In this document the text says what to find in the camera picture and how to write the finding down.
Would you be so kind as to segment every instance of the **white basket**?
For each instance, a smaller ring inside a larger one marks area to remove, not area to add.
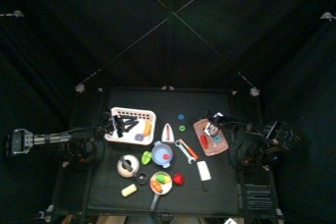
[[[129,133],[123,133],[123,137],[119,138],[118,131],[114,131],[113,134],[106,134],[106,140],[107,141],[117,141],[123,143],[133,143],[133,144],[142,144],[142,145],[150,145],[154,140],[154,132],[155,132],[155,122],[157,122],[157,115],[150,110],[137,110],[130,108],[122,108],[115,107],[111,110],[113,117],[114,116],[137,116],[138,117],[138,125],[130,130]],[[143,134],[146,121],[150,121],[151,123],[151,133],[147,137],[143,138],[143,140],[137,140],[135,135]]]

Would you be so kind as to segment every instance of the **red object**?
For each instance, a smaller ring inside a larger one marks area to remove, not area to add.
[[[202,144],[205,146],[205,149],[209,148],[209,140],[207,140],[207,136],[206,135],[202,135]]]
[[[174,175],[174,183],[179,186],[185,185],[185,176],[181,173]]]

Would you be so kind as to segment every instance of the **black tent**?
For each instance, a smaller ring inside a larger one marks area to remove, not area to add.
[[[3,140],[18,128],[65,131],[81,84],[257,87],[265,121],[286,120],[301,136],[277,172],[282,210],[294,223],[335,223],[336,21],[321,19],[335,0],[0,3]],[[45,209],[58,161],[33,154],[0,169],[0,215]]]

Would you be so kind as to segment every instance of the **lamp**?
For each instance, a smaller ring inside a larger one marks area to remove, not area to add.
[[[0,14],[0,17],[13,17],[13,16],[19,18],[19,17],[25,17],[25,14],[21,10],[15,11],[13,14]]]
[[[333,16],[331,13],[325,13],[325,14],[322,15],[321,19],[330,20],[330,22],[333,22],[333,19],[336,20],[336,17]]]

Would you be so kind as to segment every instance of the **toy food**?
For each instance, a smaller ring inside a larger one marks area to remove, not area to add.
[[[131,184],[127,188],[122,190],[122,195],[129,196],[137,191],[137,186],[135,184]]]
[[[147,137],[151,134],[153,124],[149,120],[146,120],[143,136]]]
[[[174,175],[174,183],[179,186],[185,185],[185,176],[181,173]]]
[[[205,149],[207,149],[209,148],[209,140],[207,140],[206,135],[202,135],[202,143],[203,143]]]
[[[154,189],[159,194],[163,193],[162,184],[161,184],[157,180],[151,180],[151,186],[153,186],[153,189]]]
[[[153,160],[153,152],[146,150],[142,154],[142,164],[147,165],[151,160]]]
[[[163,184],[173,182],[171,177],[166,174],[158,174],[155,180]]]
[[[143,141],[143,134],[137,134],[135,137],[134,137],[134,139],[137,141]]]

